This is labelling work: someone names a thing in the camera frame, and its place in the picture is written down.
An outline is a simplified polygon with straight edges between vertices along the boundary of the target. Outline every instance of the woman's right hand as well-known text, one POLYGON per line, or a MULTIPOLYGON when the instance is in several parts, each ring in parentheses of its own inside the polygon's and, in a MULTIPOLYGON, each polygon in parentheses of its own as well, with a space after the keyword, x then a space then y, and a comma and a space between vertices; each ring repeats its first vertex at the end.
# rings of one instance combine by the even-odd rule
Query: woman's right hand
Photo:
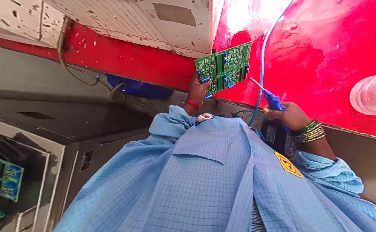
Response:
POLYGON ((270 119, 279 119, 284 126, 291 130, 301 130, 312 122, 312 120, 304 113, 304 111, 294 102, 281 102, 285 111, 277 111, 264 107, 264 114, 270 119))

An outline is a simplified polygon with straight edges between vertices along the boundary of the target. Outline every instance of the peeling white paint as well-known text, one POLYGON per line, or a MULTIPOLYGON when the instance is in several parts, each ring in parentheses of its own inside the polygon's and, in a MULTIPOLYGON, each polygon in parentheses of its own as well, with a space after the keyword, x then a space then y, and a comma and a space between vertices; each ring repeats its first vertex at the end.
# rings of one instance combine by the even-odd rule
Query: peeling white paint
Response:
POLYGON ((223 0, 45 1, 98 34, 196 58, 211 53, 224 3, 223 0), (153 4, 161 7, 162 15, 153 4), (189 16, 179 16, 175 9, 188 12, 189 16))
POLYGON ((0 0, 0 37, 56 48, 63 17, 42 0, 0 0))

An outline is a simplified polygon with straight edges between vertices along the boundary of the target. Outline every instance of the gray machine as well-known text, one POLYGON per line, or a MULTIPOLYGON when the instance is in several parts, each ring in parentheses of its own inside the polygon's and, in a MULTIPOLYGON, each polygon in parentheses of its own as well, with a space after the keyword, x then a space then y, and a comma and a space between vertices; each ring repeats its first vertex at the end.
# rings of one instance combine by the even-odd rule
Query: gray machine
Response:
POLYGON ((0 198, 0 231, 51 231, 81 187, 152 117, 83 103, 0 98, 0 158, 25 168, 18 202, 0 198))

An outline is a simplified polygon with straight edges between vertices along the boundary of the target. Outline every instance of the plastic bottle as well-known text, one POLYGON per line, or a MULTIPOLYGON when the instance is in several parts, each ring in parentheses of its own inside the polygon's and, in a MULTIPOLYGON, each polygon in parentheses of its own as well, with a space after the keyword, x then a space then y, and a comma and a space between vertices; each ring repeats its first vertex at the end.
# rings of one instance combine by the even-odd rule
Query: plastic bottle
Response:
POLYGON ((376 76, 355 84, 350 92, 350 103, 360 113, 376 115, 376 76))

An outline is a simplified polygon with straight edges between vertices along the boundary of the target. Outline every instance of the electrical cable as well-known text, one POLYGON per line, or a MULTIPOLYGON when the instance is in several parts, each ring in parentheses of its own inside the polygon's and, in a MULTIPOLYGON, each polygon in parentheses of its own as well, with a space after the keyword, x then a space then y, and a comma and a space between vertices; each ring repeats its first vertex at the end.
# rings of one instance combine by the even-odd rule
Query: electrical cable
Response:
MULTIPOLYGON (((252 110, 240 110, 240 111, 238 111, 237 113, 234 113, 234 114, 237 115, 238 113, 241 113, 241 112, 250 112, 250 113, 253 113, 254 111, 252 111, 252 110)), ((257 113, 257 115, 258 115, 258 116, 261 116, 261 117, 263 117, 263 118, 268 119, 267 117, 265 117, 265 116, 262 115, 262 114, 257 113)))
POLYGON ((119 83, 117 86, 115 86, 114 88, 111 88, 108 84, 106 84, 105 82, 101 81, 102 77, 100 75, 94 77, 93 75, 85 72, 85 71, 82 71, 76 67, 73 67, 73 66, 70 66, 70 65, 67 65, 65 64, 65 61, 63 59, 63 51, 62 51, 62 48, 63 48, 63 43, 65 41, 65 35, 66 35, 66 31, 69 27, 69 24, 71 22, 72 19, 70 19, 69 17, 65 16, 65 20, 63 21, 63 25, 62 25, 62 30, 61 30, 61 34, 59 36, 59 39, 58 39, 58 48, 57 48, 57 51, 58 51, 58 58, 59 58, 59 63, 61 64, 61 66, 72 76, 74 77, 75 79, 77 79, 78 81, 82 82, 83 84, 85 85, 89 85, 89 86, 95 86, 97 85, 98 83, 101 83, 104 87, 106 87, 109 91, 108 93, 108 100, 109 102, 112 102, 112 96, 114 94, 115 91, 118 90, 118 88, 122 87, 125 83, 124 82, 121 82, 119 83), (94 83, 88 83, 86 81, 83 81, 81 80, 79 77, 75 76, 75 74, 72 73, 72 71, 70 71, 68 69, 68 67, 70 69, 74 69, 78 72, 81 72, 89 77, 91 77, 92 79, 95 80, 94 83))
MULTIPOLYGON (((274 26, 278 23, 278 21, 280 20, 280 18, 283 17, 284 12, 288 9, 288 7, 290 7, 290 5, 291 5, 292 2, 293 2, 293 0, 290 1, 290 3, 288 4, 288 6, 286 8, 284 8, 284 10, 281 13, 280 17, 278 17, 277 21, 275 21, 275 23, 270 27, 270 29, 267 32, 267 35, 264 38, 263 46, 261 48, 261 71, 260 71, 260 84, 261 84, 261 86, 263 86, 263 82, 264 82, 264 56, 265 56, 265 48, 267 46, 268 37, 270 37, 270 34, 273 31, 274 26)), ((257 104, 255 105, 255 110, 254 110, 254 112, 252 114, 252 117, 251 117, 248 125, 250 125, 254 121, 255 115, 257 115, 258 106, 260 105, 260 102, 261 102, 261 97, 262 97, 262 94, 263 94, 263 90, 261 88, 258 88, 258 89, 259 89, 259 93, 258 93, 257 104)))
POLYGON ((70 18, 69 17, 65 17, 65 20, 63 21, 63 25, 62 25, 62 30, 61 30, 61 34, 59 36, 59 39, 58 39, 58 57, 59 57, 59 61, 62 65, 62 67, 64 69, 67 70, 67 72, 74 78, 76 78, 78 81, 84 83, 85 85, 89 85, 89 86, 94 86, 94 85, 97 85, 100 81, 100 78, 97 78, 95 80, 94 83, 88 83, 86 81, 83 81, 81 80, 80 78, 78 78, 77 76, 75 76, 65 65, 65 61, 63 60, 63 51, 62 51, 62 47, 63 47, 63 42, 65 41, 65 35, 66 35, 66 31, 67 31, 67 28, 70 24, 70 18))

